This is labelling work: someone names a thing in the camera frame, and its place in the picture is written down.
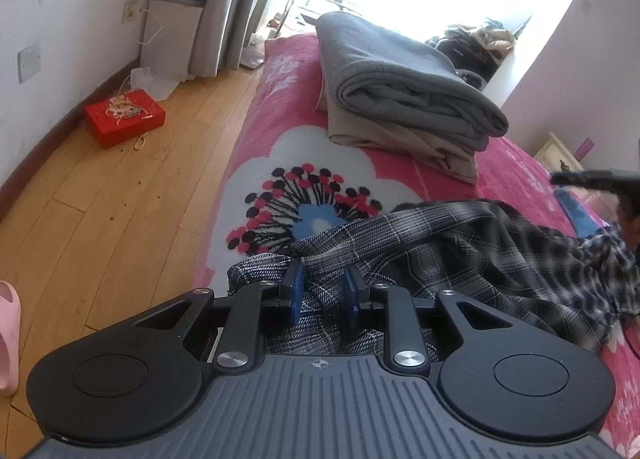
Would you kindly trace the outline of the folded beige garment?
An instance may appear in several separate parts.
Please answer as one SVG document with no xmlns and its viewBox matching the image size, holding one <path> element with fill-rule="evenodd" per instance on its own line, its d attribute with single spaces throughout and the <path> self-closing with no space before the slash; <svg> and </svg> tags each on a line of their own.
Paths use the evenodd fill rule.
<svg viewBox="0 0 640 459">
<path fill-rule="evenodd" d="M 330 95 L 326 81 L 322 81 L 317 110 L 328 117 L 328 134 L 334 144 L 403 153 L 461 182 L 475 185 L 478 181 L 473 153 L 425 130 L 348 112 Z"/>
</svg>

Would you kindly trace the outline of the black wheelchair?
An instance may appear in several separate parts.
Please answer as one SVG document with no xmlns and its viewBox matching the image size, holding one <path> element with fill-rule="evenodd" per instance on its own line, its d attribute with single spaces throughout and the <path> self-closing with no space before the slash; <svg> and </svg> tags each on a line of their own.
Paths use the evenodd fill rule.
<svg viewBox="0 0 640 459">
<path fill-rule="evenodd" d="M 425 44 L 444 54 L 465 83 L 483 90 L 515 42 L 516 37 L 501 22 L 487 20 L 480 26 L 453 24 Z"/>
</svg>

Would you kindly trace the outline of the cream bedside cabinet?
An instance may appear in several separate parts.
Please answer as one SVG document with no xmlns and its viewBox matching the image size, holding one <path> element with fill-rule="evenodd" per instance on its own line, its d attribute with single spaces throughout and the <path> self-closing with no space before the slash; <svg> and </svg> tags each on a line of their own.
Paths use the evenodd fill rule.
<svg viewBox="0 0 640 459">
<path fill-rule="evenodd" d="M 582 164 L 553 132 L 549 133 L 548 139 L 536 152 L 534 159 L 550 173 L 584 171 Z"/>
</svg>

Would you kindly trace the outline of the pink cup on cabinet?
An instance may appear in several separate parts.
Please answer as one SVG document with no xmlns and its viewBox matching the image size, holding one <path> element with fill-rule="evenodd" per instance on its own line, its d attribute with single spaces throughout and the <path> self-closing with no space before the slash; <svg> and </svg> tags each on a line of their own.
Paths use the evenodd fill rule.
<svg viewBox="0 0 640 459">
<path fill-rule="evenodd" d="M 587 154 L 590 153 L 590 151 L 592 150 L 593 147 L 594 147 L 593 140 L 591 138 L 587 137 L 582 142 L 582 145 L 580 145 L 578 147 L 578 149 L 574 152 L 574 158 L 578 162 L 582 162 L 582 159 L 584 159 L 585 156 L 587 156 Z"/>
</svg>

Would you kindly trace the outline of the pink floral bed blanket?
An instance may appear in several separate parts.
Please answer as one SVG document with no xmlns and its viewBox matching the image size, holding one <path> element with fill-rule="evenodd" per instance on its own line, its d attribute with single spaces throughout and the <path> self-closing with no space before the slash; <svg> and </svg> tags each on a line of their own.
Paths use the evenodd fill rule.
<svg viewBox="0 0 640 459">
<path fill-rule="evenodd" d="M 573 232 L 548 172 L 513 142 L 491 139 L 476 157 L 474 185 L 405 154 L 333 144 L 319 108 L 316 37 L 271 41 L 266 56 L 243 124 L 216 148 L 221 169 L 195 286 L 224 295 L 239 261 L 405 202 L 498 200 L 536 225 Z"/>
</svg>

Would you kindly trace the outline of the pink slipper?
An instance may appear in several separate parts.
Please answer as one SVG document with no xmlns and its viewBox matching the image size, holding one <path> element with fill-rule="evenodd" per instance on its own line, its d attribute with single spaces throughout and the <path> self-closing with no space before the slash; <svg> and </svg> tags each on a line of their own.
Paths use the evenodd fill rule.
<svg viewBox="0 0 640 459">
<path fill-rule="evenodd" d="M 0 392 L 12 396 L 20 367 L 21 301 L 16 290 L 0 281 Z"/>
</svg>

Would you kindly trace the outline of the red snack box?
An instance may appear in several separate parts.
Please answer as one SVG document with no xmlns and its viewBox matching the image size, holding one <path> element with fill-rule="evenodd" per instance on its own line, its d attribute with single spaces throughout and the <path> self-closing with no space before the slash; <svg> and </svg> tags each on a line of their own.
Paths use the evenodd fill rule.
<svg viewBox="0 0 640 459">
<path fill-rule="evenodd" d="M 165 124 L 166 111 L 144 90 L 134 90 L 85 107 L 91 134 L 102 148 L 111 148 Z"/>
</svg>

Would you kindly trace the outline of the blue denim garment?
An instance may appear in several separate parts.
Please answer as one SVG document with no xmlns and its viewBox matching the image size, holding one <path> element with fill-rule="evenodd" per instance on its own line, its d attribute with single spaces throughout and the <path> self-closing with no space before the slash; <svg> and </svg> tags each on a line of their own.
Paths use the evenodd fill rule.
<svg viewBox="0 0 640 459">
<path fill-rule="evenodd" d="M 608 226 L 587 205 L 584 205 L 568 188 L 559 187 L 553 190 L 553 196 L 558 201 L 570 225 L 578 238 L 587 238 L 598 229 Z"/>
</svg>

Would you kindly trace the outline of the black white plaid shirt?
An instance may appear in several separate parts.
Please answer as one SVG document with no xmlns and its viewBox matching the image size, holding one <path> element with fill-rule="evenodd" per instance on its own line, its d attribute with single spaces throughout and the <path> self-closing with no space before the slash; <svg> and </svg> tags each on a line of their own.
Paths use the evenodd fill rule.
<svg viewBox="0 0 640 459">
<path fill-rule="evenodd" d="M 337 226 L 235 264 L 229 289 L 279 280 L 294 261 L 305 268 L 302 315 L 295 327 L 268 335 L 272 353 L 382 352 L 381 332 L 348 327 L 349 267 L 414 297 L 457 291 L 594 353 L 617 320 L 639 312 L 639 266 L 616 226 L 576 239 L 500 201 L 405 204 Z"/>
</svg>

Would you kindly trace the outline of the folded grey garment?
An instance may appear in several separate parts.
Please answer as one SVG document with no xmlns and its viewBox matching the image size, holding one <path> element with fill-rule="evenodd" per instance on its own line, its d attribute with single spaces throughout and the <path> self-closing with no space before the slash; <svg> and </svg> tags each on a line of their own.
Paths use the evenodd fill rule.
<svg viewBox="0 0 640 459">
<path fill-rule="evenodd" d="M 433 47 L 343 11 L 321 16 L 316 30 L 326 98 L 343 110 L 471 152 L 508 133 L 502 110 Z"/>
</svg>

